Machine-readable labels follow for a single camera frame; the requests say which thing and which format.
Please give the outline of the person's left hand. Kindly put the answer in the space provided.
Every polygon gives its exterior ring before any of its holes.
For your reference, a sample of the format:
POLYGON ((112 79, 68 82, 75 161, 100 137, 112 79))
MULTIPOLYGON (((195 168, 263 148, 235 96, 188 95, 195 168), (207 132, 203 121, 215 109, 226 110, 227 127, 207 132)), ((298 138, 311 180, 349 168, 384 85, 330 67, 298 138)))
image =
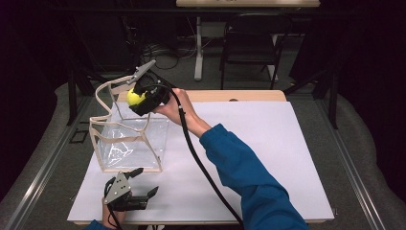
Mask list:
POLYGON ((107 227, 109 229, 117 229, 119 225, 122 225, 124 223, 124 220, 126 218, 126 211, 114 211, 113 213, 110 213, 107 205, 104 203, 104 199, 101 200, 101 207, 101 224, 104 227, 107 227))

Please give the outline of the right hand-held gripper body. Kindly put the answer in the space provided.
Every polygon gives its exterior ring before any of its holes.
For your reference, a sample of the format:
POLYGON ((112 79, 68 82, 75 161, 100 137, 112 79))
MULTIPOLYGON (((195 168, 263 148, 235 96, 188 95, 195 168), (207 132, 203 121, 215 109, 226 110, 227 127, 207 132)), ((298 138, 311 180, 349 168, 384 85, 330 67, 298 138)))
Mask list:
POLYGON ((153 103, 154 110, 160 104, 166 104, 169 101, 169 91, 171 90, 170 84, 161 77, 150 72, 149 69, 155 64, 155 60, 143 64, 136 68, 134 74, 126 82, 128 85, 133 84, 130 89, 134 88, 135 83, 141 78, 149 79, 149 85, 144 92, 146 98, 144 101, 150 101, 153 103))

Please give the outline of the yellow tennis ball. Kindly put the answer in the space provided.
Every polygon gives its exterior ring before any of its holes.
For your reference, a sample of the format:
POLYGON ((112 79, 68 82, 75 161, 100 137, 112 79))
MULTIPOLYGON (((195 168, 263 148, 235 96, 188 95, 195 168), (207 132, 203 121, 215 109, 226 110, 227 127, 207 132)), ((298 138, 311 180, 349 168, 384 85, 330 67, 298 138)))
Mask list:
POLYGON ((129 106, 140 104, 145 98, 145 93, 139 95, 133 89, 130 89, 126 94, 126 101, 129 106))

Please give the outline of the black chair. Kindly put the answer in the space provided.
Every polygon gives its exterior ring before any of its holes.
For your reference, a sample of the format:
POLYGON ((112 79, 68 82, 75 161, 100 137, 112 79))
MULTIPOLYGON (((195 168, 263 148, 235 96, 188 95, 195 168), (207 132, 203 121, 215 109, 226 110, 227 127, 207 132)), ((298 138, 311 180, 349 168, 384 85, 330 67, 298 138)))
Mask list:
POLYGON ((274 72, 268 74, 270 88, 273 88, 283 43, 292 26, 292 19, 285 14, 252 12, 233 16, 223 32, 220 88, 224 88, 227 64, 260 65, 262 68, 273 66, 274 72))

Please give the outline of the clear bag with beige trim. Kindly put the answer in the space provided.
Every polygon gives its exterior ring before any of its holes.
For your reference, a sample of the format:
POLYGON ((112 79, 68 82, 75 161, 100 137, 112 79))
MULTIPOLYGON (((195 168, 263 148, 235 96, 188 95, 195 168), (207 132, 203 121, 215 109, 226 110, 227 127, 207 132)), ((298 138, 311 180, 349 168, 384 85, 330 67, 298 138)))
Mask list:
POLYGON ((98 112, 89 119, 89 133, 104 172, 163 170, 169 120, 152 113, 134 113, 126 101, 127 92, 134 86, 131 77, 126 76, 96 89, 98 112))

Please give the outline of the aluminium floor rail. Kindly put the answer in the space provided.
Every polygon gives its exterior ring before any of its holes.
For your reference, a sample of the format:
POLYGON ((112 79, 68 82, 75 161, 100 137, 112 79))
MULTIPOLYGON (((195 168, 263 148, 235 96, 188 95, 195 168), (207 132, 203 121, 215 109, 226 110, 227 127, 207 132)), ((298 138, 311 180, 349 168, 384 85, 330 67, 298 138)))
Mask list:
POLYGON ((329 117, 327 115, 328 109, 326 103, 323 100, 316 100, 315 103, 323 117, 329 134, 332 136, 334 143, 338 148, 338 158, 340 159, 340 162, 346 172, 347 178, 370 228, 372 230, 387 230, 381 216, 377 212, 370 193, 368 192, 358 170, 356 169, 350 157, 350 152, 345 145, 339 129, 334 128, 329 120, 329 117))
POLYGON ((34 153, 5 199, 0 202, 0 211, 4 213, 4 226, 0 226, 0 230, 22 228, 73 136, 76 125, 91 102, 91 97, 83 97, 74 108, 76 115, 70 119, 68 103, 64 103, 62 98, 58 99, 56 111, 34 153))

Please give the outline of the white desk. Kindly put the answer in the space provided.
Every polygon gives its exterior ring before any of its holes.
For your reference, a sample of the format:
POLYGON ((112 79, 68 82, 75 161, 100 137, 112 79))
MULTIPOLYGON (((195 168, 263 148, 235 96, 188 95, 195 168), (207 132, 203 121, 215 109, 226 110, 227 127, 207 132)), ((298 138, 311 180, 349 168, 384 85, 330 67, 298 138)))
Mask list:
MULTIPOLYGON (((320 0, 176 0, 176 6, 180 8, 316 8, 320 6, 320 0)), ((202 50, 202 23, 200 16, 196 17, 196 61, 194 79, 202 80, 203 50, 202 50)))

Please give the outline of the person's right hand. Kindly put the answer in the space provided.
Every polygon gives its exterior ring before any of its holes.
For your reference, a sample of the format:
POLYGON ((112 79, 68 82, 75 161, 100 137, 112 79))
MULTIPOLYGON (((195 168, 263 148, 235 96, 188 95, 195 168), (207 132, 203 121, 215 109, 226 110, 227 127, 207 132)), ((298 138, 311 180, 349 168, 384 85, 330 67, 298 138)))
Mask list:
POLYGON ((172 92, 168 103, 158 105, 153 112, 168 117, 175 124, 185 127, 187 131, 200 138, 212 127, 197 115, 184 89, 173 88, 172 92))

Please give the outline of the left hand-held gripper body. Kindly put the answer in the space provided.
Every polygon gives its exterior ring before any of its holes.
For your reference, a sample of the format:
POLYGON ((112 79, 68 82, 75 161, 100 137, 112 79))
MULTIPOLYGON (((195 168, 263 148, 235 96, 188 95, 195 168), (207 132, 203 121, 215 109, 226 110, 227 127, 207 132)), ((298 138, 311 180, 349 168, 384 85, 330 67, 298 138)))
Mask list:
POLYGON ((104 188, 104 203, 114 211, 145 210, 147 197, 133 196, 128 179, 124 177, 124 172, 118 172, 110 179, 104 188))

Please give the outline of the black metal stand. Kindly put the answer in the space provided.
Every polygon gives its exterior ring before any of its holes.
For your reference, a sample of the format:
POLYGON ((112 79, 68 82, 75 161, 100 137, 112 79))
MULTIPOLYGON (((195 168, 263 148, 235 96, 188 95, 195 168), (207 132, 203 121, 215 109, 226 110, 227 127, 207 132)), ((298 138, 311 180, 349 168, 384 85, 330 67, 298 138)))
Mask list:
POLYGON ((67 122, 67 125, 70 126, 78 116, 77 85, 74 70, 69 71, 67 83, 69 98, 69 120, 67 122))
POLYGON ((337 92, 338 92, 338 76, 336 74, 333 74, 331 76, 328 119, 334 129, 337 129, 336 124, 337 92))

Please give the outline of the black square floor frame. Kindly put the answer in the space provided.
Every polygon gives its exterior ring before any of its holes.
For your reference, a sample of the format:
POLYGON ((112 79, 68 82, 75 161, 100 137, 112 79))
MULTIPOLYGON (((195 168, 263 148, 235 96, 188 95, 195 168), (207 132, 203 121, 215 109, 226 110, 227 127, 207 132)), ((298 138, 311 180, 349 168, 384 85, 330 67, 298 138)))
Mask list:
POLYGON ((82 144, 88 135, 88 131, 84 129, 76 129, 70 138, 70 144, 82 144))

